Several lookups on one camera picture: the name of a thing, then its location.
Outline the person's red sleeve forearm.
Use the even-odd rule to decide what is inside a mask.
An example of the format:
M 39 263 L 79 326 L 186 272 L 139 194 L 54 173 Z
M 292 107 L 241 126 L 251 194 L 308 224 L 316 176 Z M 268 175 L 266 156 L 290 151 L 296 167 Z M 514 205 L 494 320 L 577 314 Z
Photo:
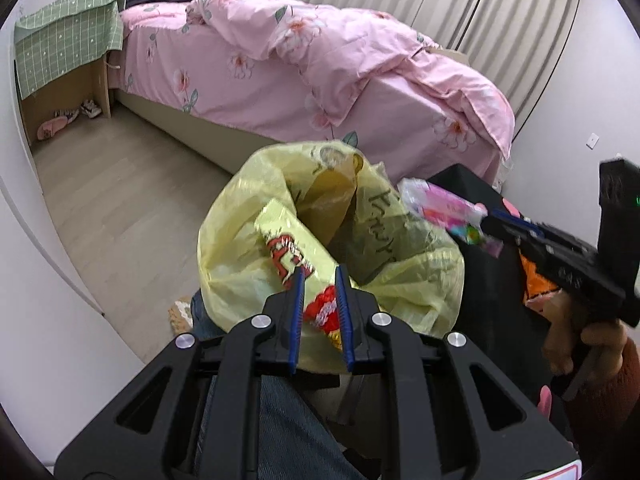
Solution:
M 623 350 L 615 377 L 582 389 L 564 404 L 580 457 L 589 463 L 630 453 L 639 446 L 639 356 L 632 340 Z

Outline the person's right hand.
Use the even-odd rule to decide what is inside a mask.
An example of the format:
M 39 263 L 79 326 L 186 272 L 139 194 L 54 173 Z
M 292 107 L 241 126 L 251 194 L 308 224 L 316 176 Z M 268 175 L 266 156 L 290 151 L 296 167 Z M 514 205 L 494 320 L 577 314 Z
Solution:
M 566 292 L 558 292 L 544 303 L 542 315 L 550 328 L 542 354 L 555 375 L 568 375 L 575 367 L 579 350 L 597 350 L 599 356 L 588 376 L 588 382 L 607 382 L 623 367 L 627 343 L 626 328 L 620 320 L 587 325 Z

